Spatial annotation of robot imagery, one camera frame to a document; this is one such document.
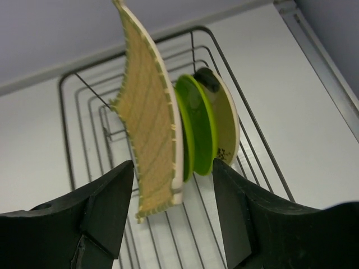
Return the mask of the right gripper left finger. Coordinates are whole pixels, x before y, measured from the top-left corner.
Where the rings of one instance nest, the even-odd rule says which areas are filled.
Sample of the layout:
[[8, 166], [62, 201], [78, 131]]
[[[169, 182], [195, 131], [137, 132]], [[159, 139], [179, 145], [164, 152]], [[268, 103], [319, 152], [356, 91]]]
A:
[[1, 268], [112, 268], [134, 181], [127, 160], [31, 210], [1, 214]]

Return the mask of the square bamboo woven plate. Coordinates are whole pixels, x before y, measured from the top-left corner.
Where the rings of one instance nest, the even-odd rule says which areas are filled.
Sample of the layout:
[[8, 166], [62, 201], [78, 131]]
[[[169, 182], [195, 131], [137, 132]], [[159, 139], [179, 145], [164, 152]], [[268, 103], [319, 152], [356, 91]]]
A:
[[122, 85], [110, 101], [134, 155], [139, 186], [135, 215], [150, 215], [182, 203], [184, 149], [175, 91], [154, 40], [124, 1], [113, 2], [126, 42]]

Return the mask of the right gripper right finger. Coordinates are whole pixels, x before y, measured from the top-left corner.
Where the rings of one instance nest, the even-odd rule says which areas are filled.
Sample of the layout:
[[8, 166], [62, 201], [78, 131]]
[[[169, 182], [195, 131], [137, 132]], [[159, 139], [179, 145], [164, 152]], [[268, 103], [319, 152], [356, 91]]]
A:
[[213, 182], [228, 268], [357, 268], [358, 203], [324, 210], [254, 184], [219, 159]]

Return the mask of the green round plate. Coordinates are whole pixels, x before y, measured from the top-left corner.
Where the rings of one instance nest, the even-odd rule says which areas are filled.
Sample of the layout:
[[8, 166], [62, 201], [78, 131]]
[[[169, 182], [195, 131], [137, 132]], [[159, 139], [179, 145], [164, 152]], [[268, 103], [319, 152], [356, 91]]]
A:
[[183, 180], [187, 182], [194, 172], [208, 175], [212, 171], [218, 148], [217, 124], [204, 86], [192, 75], [181, 75], [174, 90], [183, 127]]

